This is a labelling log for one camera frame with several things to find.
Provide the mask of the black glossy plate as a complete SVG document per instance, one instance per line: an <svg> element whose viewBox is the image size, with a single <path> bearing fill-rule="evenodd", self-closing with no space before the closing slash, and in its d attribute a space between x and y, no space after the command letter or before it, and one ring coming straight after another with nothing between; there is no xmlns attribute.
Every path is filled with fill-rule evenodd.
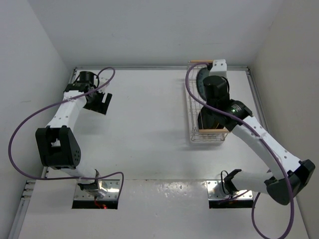
<svg viewBox="0 0 319 239"><path fill-rule="evenodd" d="M202 107L197 117L198 129L215 129L216 123L214 116L210 114L210 109Z"/></svg>

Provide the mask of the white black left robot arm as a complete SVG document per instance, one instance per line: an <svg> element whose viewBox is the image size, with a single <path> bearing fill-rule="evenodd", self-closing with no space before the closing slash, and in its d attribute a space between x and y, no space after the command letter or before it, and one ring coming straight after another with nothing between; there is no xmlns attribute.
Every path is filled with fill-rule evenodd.
<svg viewBox="0 0 319 239"><path fill-rule="evenodd" d="M82 109L106 114L112 94L100 91L100 86L99 74L80 72L65 88L64 102L53 119L35 133L42 165L74 177L80 189L95 199L106 196L107 184L99 179L98 170L81 160L81 149L72 130Z"/></svg>

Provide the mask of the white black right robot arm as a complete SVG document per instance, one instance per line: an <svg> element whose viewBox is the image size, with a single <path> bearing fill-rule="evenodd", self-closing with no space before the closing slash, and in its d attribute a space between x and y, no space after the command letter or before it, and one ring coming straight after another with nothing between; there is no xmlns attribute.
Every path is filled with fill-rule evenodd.
<svg viewBox="0 0 319 239"><path fill-rule="evenodd" d="M215 121L243 140L269 171L258 174L235 169L224 178L224 188L230 194L244 189L268 194L277 203L287 205L308 184L316 166L311 160L301 160L284 149L246 105L230 98L228 87L224 77L205 77L205 109Z"/></svg>

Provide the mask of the yellow patterned plate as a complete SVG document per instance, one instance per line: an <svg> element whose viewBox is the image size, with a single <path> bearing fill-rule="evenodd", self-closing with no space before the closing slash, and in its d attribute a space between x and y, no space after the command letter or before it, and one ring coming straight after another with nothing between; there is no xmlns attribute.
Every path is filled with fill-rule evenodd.
<svg viewBox="0 0 319 239"><path fill-rule="evenodd" d="M224 129L224 126L217 122L215 129Z"/></svg>

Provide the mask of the blue white porcelain plate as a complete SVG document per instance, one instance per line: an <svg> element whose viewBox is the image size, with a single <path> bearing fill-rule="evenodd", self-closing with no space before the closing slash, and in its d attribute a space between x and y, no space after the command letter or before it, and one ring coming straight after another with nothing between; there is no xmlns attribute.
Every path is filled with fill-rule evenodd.
<svg viewBox="0 0 319 239"><path fill-rule="evenodd" d="M204 90L204 84L203 84L203 80L209 76L209 72L210 70L208 69L208 67L203 67L201 68L197 75L196 75L196 88L197 88L197 92L199 94L199 96L206 101L206 94L205 94L205 90Z"/></svg>

